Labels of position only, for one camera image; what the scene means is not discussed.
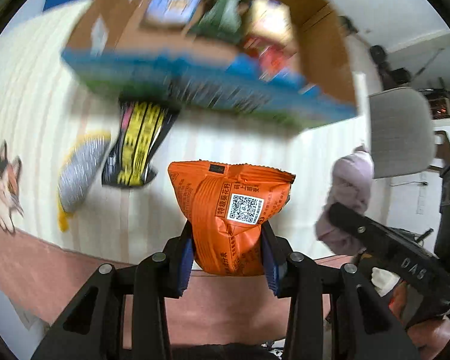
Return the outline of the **pink soft cloth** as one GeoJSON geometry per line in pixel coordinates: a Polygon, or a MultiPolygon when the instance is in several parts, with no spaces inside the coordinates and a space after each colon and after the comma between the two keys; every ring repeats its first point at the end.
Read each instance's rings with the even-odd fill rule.
{"type": "Polygon", "coordinates": [[[331,170],[331,187],[322,213],[315,224],[315,235],[331,252],[353,256],[364,250],[362,243],[345,231],[332,225],[328,211],[332,204],[340,203],[353,211],[364,214],[371,199],[374,163],[364,145],[352,154],[335,161],[331,170]]]}

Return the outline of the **yellow silver scouring pad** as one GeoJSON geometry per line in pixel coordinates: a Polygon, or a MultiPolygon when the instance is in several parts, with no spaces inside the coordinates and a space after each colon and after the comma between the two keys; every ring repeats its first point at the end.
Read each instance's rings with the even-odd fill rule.
{"type": "Polygon", "coordinates": [[[86,200],[111,142],[111,133],[95,131],[80,136],[66,156],[57,179],[57,223],[61,232],[86,200]]]}

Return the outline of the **orange snack bag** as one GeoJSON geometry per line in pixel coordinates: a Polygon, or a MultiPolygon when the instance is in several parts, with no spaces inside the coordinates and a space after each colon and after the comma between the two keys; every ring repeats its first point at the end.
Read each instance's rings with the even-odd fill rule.
{"type": "Polygon", "coordinates": [[[210,161],[172,162],[168,174],[198,266],[212,275],[262,275],[262,224],[287,204],[295,175],[210,161]]]}

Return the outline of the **black yellow snack packet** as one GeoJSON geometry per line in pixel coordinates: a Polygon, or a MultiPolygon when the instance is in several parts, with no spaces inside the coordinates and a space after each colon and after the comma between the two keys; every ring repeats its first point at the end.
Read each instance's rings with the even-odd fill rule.
{"type": "Polygon", "coordinates": [[[119,189],[138,189],[157,176],[151,160],[179,112],[145,101],[123,102],[121,111],[118,137],[105,160],[101,183],[119,189]]]}

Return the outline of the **red floral snack bag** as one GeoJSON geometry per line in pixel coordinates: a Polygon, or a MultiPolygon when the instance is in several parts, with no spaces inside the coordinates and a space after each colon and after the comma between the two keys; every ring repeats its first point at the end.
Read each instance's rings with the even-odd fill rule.
{"type": "Polygon", "coordinates": [[[283,46],[264,37],[247,35],[242,42],[242,49],[257,62],[261,80],[291,80],[302,76],[293,46],[283,46]]]}

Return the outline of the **grey dining chair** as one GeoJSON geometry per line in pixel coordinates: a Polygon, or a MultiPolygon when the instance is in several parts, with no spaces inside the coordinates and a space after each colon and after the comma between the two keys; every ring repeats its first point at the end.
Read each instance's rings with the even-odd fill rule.
{"type": "Polygon", "coordinates": [[[376,179],[425,171],[436,154],[434,124],[426,97],[410,87],[369,97],[370,155],[376,179]]]}

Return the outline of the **striped cat tablecloth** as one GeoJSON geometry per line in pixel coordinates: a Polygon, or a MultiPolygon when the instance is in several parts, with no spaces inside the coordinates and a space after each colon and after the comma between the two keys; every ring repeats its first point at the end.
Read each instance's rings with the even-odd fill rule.
{"type": "Polygon", "coordinates": [[[96,178],[67,231],[58,226],[57,184],[65,160],[86,136],[116,137],[117,100],[82,85],[62,61],[71,29],[90,0],[48,10],[0,36],[0,149],[19,158],[14,233],[0,228],[0,290],[52,323],[104,261],[136,264],[181,233],[184,215],[167,172],[172,162],[209,160],[290,172],[291,199],[272,218],[274,231],[311,258],[330,250],[314,235],[334,162],[370,140],[368,110],[356,118],[295,132],[270,121],[184,110],[161,143],[156,177],[139,189],[103,186],[96,178]]]}

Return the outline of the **barbell on floor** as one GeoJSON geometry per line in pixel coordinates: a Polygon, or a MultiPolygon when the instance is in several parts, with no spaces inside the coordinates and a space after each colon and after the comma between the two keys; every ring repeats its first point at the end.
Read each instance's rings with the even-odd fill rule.
{"type": "Polygon", "coordinates": [[[363,72],[372,92],[407,86],[410,72],[403,67],[392,69],[386,49],[365,38],[365,29],[360,24],[370,24],[378,15],[372,9],[371,0],[330,0],[339,13],[340,25],[345,31],[353,70],[363,72]]]}

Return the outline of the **cardboard box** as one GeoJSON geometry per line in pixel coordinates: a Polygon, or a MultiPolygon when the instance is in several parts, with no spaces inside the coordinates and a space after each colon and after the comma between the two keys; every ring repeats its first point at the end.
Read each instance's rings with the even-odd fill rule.
{"type": "Polygon", "coordinates": [[[92,92],[149,96],[313,128],[359,113],[337,13],[327,0],[274,0],[291,14],[291,65],[266,79],[249,41],[232,45],[188,28],[145,28],[151,0],[93,0],[61,54],[92,92]]]}

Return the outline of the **yellow bear tissue pack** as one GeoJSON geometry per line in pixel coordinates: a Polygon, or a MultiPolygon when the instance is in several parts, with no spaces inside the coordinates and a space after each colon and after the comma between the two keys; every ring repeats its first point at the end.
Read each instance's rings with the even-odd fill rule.
{"type": "Polygon", "coordinates": [[[293,41],[289,7],[277,0],[252,0],[244,19],[244,35],[287,47],[293,41]]]}

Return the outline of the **green snack packet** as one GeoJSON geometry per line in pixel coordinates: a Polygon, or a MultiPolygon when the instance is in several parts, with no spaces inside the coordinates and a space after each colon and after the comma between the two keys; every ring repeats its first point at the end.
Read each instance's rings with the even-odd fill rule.
{"type": "Polygon", "coordinates": [[[242,0],[215,0],[200,20],[188,31],[192,35],[213,38],[238,45],[242,38],[239,5],[242,0]]]}

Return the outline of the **blue white tissue pack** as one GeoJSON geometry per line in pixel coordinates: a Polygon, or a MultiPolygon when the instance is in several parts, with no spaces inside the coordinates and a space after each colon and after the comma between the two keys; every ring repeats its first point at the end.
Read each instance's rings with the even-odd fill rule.
{"type": "Polygon", "coordinates": [[[150,0],[144,14],[146,25],[182,28],[190,22],[201,0],[150,0]]]}

